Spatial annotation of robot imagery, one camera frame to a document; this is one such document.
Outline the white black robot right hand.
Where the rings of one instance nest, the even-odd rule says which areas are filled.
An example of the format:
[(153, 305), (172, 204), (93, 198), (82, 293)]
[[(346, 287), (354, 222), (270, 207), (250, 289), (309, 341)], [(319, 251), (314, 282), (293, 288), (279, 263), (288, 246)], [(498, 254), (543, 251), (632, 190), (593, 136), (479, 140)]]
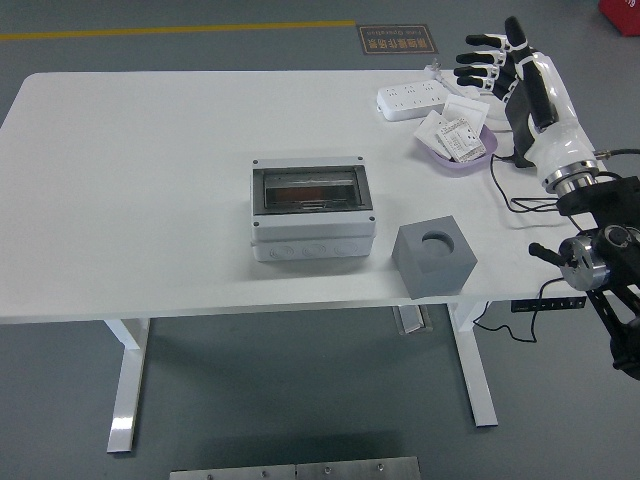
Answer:
[(475, 50), (456, 57), (457, 84), (488, 91), (504, 104), (514, 154), (535, 166), (544, 187), (571, 169), (597, 167), (555, 64), (531, 46), (516, 17), (505, 20), (502, 34), (470, 34), (465, 42)]

